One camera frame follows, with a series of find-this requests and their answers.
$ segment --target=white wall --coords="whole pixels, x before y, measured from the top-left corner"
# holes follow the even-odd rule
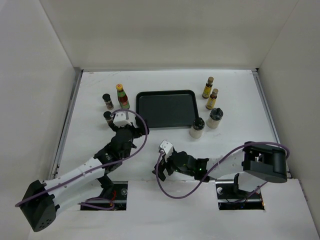
[[[48,170],[74,69],[39,0],[0,1],[0,238],[31,229],[14,204]]]
[[[259,75],[288,162],[320,231],[320,1],[299,0]]]
[[[81,68],[257,68],[297,0],[40,0]]]

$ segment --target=bottle cap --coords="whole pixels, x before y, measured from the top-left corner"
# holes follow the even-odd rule
[[[115,86],[115,88],[118,90],[118,91],[122,91],[124,89],[124,87],[122,86],[122,84],[117,84]]]
[[[210,118],[212,118],[215,121],[219,121],[224,116],[224,112],[221,110],[221,108],[214,108],[210,112]]]
[[[210,76],[210,77],[208,78],[208,83],[212,84],[213,82],[214,82],[214,78],[213,78],[212,76]]]
[[[105,100],[106,102],[111,101],[110,94],[108,93],[103,94],[102,99]]]
[[[219,92],[219,90],[217,89],[217,88],[214,88],[213,90],[212,90],[212,95],[213,96],[217,96],[218,95],[218,92]]]
[[[110,111],[105,111],[104,114],[103,114],[103,117],[104,117],[106,120],[112,119],[112,117],[111,117],[111,112],[110,112]]]
[[[205,121],[201,117],[198,117],[193,121],[192,127],[195,130],[201,130],[205,127],[205,125]]]

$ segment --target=black cap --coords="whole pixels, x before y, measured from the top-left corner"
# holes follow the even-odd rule
[[[196,130],[201,130],[205,125],[205,121],[201,117],[198,117],[193,121],[192,127]]]
[[[214,108],[210,112],[210,118],[212,118],[215,121],[219,121],[224,116],[224,112],[221,110],[221,108]]]
[[[111,112],[110,112],[110,111],[105,111],[104,114],[103,114],[103,117],[104,117],[106,120],[112,119],[112,117],[111,117]]]
[[[103,100],[105,100],[106,102],[109,102],[109,101],[111,100],[110,94],[108,94],[108,93],[103,94],[102,98],[103,98]]]

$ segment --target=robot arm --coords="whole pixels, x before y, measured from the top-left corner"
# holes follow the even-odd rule
[[[164,181],[165,171],[174,172],[201,180],[208,170],[220,162],[220,158],[194,158],[186,152],[177,152],[174,146],[163,141],[159,150],[164,152],[158,166],[158,176]],[[234,178],[236,191],[252,192],[265,182],[285,183],[287,181],[286,152],[280,147],[255,145],[236,151],[218,164],[204,179],[216,180],[224,175],[237,174]]]
[[[90,171],[90,169],[129,157],[131,149],[137,148],[133,144],[133,140],[149,134],[149,130],[145,133],[145,128],[138,118],[136,118],[136,123],[138,127],[134,127],[128,121],[124,112],[116,113],[114,118],[108,121],[110,128],[115,132],[115,136],[104,148],[81,166],[58,178],[43,182],[36,180],[29,185],[22,200],[65,183],[62,187],[19,206],[34,232],[39,232],[48,227],[61,212],[69,207],[87,199],[99,197],[103,190],[112,191],[114,184],[107,174],[117,169],[122,162],[94,171]]]

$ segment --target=yellow bottle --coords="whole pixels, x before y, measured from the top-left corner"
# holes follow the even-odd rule
[[[212,76],[210,76],[208,78],[208,82],[205,84],[205,87],[204,87],[204,90],[203,90],[203,93],[202,93],[202,97],[204,99],[207,99],[209,98],[210,96],[210,93],[211,93],[211,89],[212,89],[212,83],[214,82],[214,78]]]
[[[208,102],[206,103],[205,107],[209,110],[214,109],[215,104],[216,104],[216,100],[218,97],[218,92],[219,90],[217,88],[214,88],[209,99]]]

